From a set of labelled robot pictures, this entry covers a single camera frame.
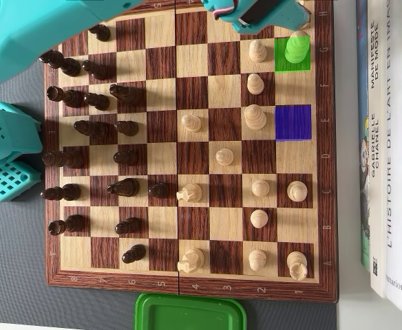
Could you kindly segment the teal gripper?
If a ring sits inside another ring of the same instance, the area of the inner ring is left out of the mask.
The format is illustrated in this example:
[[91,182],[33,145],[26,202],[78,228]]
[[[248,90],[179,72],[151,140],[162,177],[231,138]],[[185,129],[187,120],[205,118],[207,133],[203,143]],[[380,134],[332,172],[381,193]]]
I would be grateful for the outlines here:
[[310,22],[311,13],[297,1],[201,1],[218,21],[230,23],[240,34],[257,34],[270,25],[300,30]]

